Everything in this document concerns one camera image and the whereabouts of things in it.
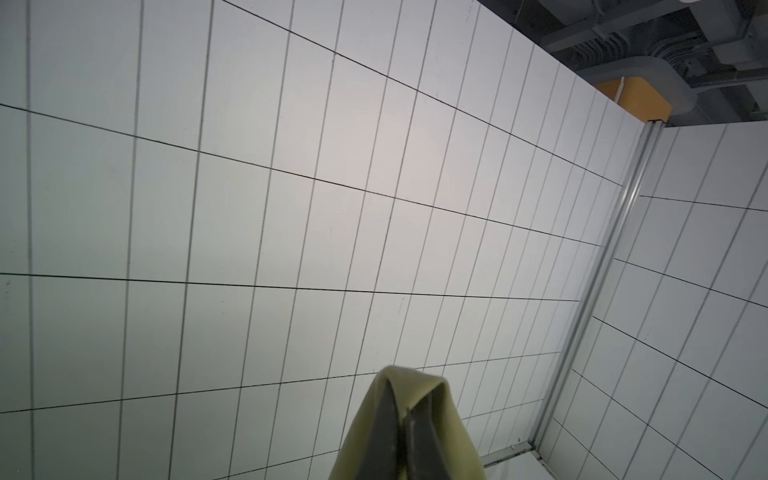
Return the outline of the aluminium corner post right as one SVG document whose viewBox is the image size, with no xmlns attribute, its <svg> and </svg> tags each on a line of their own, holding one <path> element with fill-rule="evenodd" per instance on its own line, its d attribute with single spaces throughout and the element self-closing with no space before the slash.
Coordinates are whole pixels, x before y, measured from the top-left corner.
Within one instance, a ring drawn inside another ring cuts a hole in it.
<svg viewBox="0 0 768 480">
<path fill-rule="evenodd" d="M 639 135 L 638 143 L 635 146 L 627 170 L 625 183 L 609 217 L 609 223 L 607 224 L 602 244 L 596 254 L 595 263 L 584 283 L 583 296 L 578 310 L 567 332 L 561 357 L 556 364 L 549 388 L 542 402 L 541 410 L 527 440 L 527 443 L 533 450 L 540 448 L 548 424 L 553 418 L 555 407 L 562 395 L 568 371 L 573 365 L 579 346 L 584 338 L 587 324 L 593 315 L 596 301 L 600 296 L 605 278 L 615 258 L 619 240 L 639 195 L 643 177 L 664 128 L 664 121 L 650 121 L 643 126 Z"/>
</svg>

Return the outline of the orange ceiling box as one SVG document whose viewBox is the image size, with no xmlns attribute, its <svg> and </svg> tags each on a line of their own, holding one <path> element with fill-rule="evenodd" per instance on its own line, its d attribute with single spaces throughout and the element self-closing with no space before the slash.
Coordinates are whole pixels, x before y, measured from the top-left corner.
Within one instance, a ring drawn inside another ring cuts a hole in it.
<svg viewBox="0 0 768 480">
<path fill-rule="evenodd" d="M 671 115 L 670 102 L 643 78 L 621 77 L 595 84 L 595 88 L 643 122 L 667 122 Z"/>
</svg>

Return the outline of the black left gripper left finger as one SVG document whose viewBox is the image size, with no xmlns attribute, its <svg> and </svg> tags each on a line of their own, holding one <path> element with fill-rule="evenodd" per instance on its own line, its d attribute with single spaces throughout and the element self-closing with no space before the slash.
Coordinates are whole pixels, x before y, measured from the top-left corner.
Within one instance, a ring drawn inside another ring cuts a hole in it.
<svg viewBox="0 0 768 480">
<path fill-rule="evenodd" d="M 393 480 L 398 476 L 399 419 L 391 385 L 384 383 L 366 446 L 356 472 L 362 480 Z"/>
</svg>

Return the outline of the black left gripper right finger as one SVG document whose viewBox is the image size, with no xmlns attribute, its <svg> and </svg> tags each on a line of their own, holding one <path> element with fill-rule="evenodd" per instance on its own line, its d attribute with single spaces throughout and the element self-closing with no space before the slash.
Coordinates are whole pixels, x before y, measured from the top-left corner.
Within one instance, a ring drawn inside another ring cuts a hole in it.
<svg viewBox="0 0 768 480">
<path fill-rule="evenodd" d="M 407 475 L 411 480 L 449 480 L 450 475 L 429 407 L 407 416 Z"/>
</svg>

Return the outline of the grey ceiling duct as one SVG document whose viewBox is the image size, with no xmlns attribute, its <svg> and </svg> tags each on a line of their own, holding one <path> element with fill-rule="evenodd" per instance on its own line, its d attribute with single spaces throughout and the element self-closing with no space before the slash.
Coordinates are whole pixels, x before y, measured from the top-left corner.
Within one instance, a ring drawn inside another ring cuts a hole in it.
<svg viewBox="0 0 768 480">
<path fill-rule="evenodd" d="M 593 85 L 637 77 L 674 125 L 767 117 L 764 1 L 544 1 L 538 44 Z"/>
</svg>

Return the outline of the olive green skirt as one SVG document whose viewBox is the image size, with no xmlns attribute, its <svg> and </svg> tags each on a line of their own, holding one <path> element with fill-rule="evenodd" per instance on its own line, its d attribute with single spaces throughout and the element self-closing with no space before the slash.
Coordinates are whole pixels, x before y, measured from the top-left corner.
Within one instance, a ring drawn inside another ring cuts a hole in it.
<svg viewBox="0 0 768 480">
<path fill-rule="evenodd" d="M 484 479 L 485 468 L 454 404 L 447 379 L 411 368 L 390 365 L 374 378 L 352 420 L 329 477 L 357 479 L 374 412 L 388 382 L 394 393 L 399 419 L 398 476 L 407 475 L 407 416 L 429 407 L 450 479 Z"/>
</svg>

